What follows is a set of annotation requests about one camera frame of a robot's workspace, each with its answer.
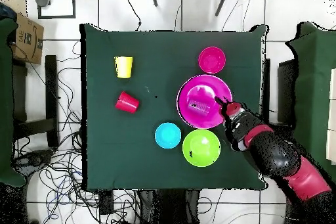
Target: table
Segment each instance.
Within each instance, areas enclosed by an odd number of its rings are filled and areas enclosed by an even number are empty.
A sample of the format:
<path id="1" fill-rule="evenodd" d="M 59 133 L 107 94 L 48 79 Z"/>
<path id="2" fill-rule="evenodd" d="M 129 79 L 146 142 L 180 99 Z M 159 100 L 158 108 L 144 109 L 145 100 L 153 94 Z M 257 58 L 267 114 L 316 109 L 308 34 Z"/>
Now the table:
<path id="1" fill-rule="evenodd" d="M 259 111 L 261 38 L 266 26 L 252 32 L 103 32 L 80 25 L 82 54 L 83 172 L 87 189 L 263 189 L 264 183 L 242 152 L 231 150 L 222 125 L 210 129 L 220 139 L 219 159 L 206 168 L 190 165 L 182 141 L 193 130 L 179 117 L 176 96 L 190 77 L 204 74 L 198 55 L 220 47 L 226 66 L 216 74 L 231 88 L 234 100 Z M 130 79 L 116 77 L 115 56 L 132 56 Z M 115 109 L 122 91 L 140 100 L 135 114 Z M 154 131 L 173 122 L 182 131 L 171 150 L 157 146 Z"/>

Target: white tiled floor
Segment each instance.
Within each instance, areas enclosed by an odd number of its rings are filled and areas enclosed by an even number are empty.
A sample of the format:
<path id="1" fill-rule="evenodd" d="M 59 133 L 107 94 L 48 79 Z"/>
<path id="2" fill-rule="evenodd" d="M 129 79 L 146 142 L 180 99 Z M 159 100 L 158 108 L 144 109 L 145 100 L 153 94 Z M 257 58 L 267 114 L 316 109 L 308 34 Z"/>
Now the white tiled floor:
<path id="1" fill-rule="evenodd" d="M 221 31 L 224 23 L 226 31 L 249 31 L 257 24 L 267 24 L 270 31 L 266 37 L 266 56 L 271 59 L 270 75 L 270 109 L 278 110 L 278 78 L 277 69 L 279 62 L 293 58 L 292 52 L 284 41 L 293 39 L 296 33 L 296 25 L 302 21 L 313 21 L 325 28 L 336 25 L 335 1 L 330 0 L 226 0 L 218 17 L 215 11 L 220 0 L 183 0 L 183 30 L 184 31 Z M 140 30 L 173 30 L 175 17 L 180 0 L 157 0 L 155 7 L 152 0 L 130 0 L 136 13 L 140 16 L 142 25 Z M 75 18 L 38 19 L 35 0 L 27 0 L 28 17 L 38 22 L 45 28 L 43 60 L 45 55 L 56 55 L 58 60 L 75 58 L 78 55 L 72 53 L 72 48 L 80 38 L 79 24 L 91 23 L 108 31 L 134 31 L 138 26 L 138 18 L 134 15 L 127 0 L 75 0 Z M 43 15 L 55 15 L 54 8 L 43 10 Z M 176 31 L 180 31 L 181 9 L 178 12 Z M 80 44 L 74 48 L 75 53 L 80 53 Z M 27 65 L 27 113 L 29 120 L 45 118 L 45 88 L 37 77 L 35 71 Z M 44 79 L 44 67 L 34 65 L 34 68 Z M 80 68 L 80 59 L 58 62 L 58 71 L 63 68 Z M 64 70 L 60 73 L 60 79 L 69 85 L 74 91 L 74 98 L 70 108 L 81 118 L 81 82 L 79 70 Z M 66 109 L 67 98 L 59 89 L 60 103 Z M 64 122 L 66 115 L 59 108 L 60 122 Z M 277 113 L 270 113 L 271 122 L 277 122 Z M 72 131 L 78 130 L 78 125 L 72 125 Z M 68 125 L 60 133 L 60 138 L 70 134 Z M 26 150 L 34 150 L 46 147 L 45 135 L 34 135 Z M 66 141 L 61 149 L 71 147 L 70 141 Z M 51 187 L 52 182 L 42 172 L 42 180 Z M 214 224 L 282 224 L 285 215 L 285 196 L 276 184 L 267 178 L 269 187 L 261 192 L 253 190 L 224 190 L 219 200 L 221 189 L 204 189 L 198 205 L 201 224 L 212 224 L 216 209 Z M 46 197 L 50 188 L 46 187 L 36 173 L 30 182 L 28 189 L 28 213 L 31 219 L 40 222 L 48 216 Z M 74 209 L 72 204 L 60 205 L 55 213 L 61 217 L 51 219 L 47 224 L 64 224 L 70 212 Z M 90 215 L 87 208 L 78 207 L 67 224 L 98 224 Z"/>

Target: green tablecloth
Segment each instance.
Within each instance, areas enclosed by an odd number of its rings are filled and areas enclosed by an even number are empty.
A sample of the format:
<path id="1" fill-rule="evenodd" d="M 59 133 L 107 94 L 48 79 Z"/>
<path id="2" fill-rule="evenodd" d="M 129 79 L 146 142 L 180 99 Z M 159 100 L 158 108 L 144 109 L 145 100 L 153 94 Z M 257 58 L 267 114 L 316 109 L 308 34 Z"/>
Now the green tablecloth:
<path id="1" fill-rule="evenodd" d="M 336 32 L 302 23 L 292 46 L 299 63 L 295 82 L 294 138 L 336 182 L 336 166 L 326 159 L 331 69 L 336 68 Z"/>
<path id="2" fill-rule="evenodd" d="M 222 146 L 213 165 L 197 168 L 184 159 L 182 141 L 193 129 L 180 119 L 176 96 L 188 78 L 204 74 L 198 66 L 201 51 L 217 46 L 226 55 L 226 66 L 216 76 L 228 84 L 234 100 L 258 112 L 266 26 L 249 33 L 103 32 L 88 24 L 84 29 L 89 190 L 264 188 L 244 154 L 225 143 L 222 125 L 210 129 Z M 116 77 L 115 56 L 133 57 L 130 79 Z M 135 114 L 115 109 L 122 91 L 140 100 Z M 154 140 L 163 122 L 173 122 L 182 131 L 174 149 L 164 150 Z"/>

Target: plastic cup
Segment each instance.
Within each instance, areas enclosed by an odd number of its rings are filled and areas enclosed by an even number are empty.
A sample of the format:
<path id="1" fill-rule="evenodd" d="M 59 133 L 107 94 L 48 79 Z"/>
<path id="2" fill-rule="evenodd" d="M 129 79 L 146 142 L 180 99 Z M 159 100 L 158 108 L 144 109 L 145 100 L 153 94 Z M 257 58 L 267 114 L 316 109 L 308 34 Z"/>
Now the plastic cup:
<path id="1" fill-rule="evenodd" d="M 115 71 L 118 78 L 130 78 L 133 57 L 115 57 Z"/>
<path id="2" fill-rule="evenodd" d="M 134 97 L 131 97 L 126 92 L 121 92 L 119 99 L 117 103 L 115 104 L 115 107 L 117 109 L 129 112 L 129 113 L 135 113 L 137 111 L 137 108 L 139 106 L 139 101 L 135 99 Z"/>
<path id="3" fill-rule="evenodd" d="M 221 143 L 211 131 L 197 129 L 184 138 L 182 151 L 190 164 L 196 167 L 206 167 L 213 164 L 219 157 Z"/>
<path id="4" fill-rule="evenodd" d="M 205 48 L 198 57 L 198 64 L 204 72 L 216 74 L 225 65 L 225 54 L 218 47 Z"/>
<path id="5" fill-rule="evenodd" d="M 161 148 L 175 148 L 181 140 L 181 130 L 174 123 L 162 123 L 155 131 L 155 141 Z"/>

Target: cardboard box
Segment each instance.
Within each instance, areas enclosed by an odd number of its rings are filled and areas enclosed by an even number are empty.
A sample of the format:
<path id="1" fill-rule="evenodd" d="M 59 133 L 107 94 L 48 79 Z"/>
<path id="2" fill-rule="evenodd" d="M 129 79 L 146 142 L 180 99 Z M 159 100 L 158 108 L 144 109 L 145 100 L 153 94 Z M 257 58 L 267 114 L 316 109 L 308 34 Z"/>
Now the cardboard box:
<path id="1" fill-rule="evenodd" d="M 20 13 L 16 23 L 16 45 L 11 45 L 14 59 L 41 64 L 44 28 Z"/>

